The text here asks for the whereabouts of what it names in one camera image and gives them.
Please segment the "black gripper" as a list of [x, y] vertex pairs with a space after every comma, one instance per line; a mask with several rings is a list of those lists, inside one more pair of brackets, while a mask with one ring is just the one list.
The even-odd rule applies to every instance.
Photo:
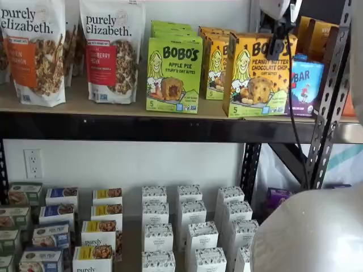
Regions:
[[261, 33], [272, 33], [269, 41], [269, 55], [287, 55], [286, 35], [296, 26], [296, 20], [292, 18], [290, 11], [286, 11], [280, 19], [274, 19], [261, 12]]

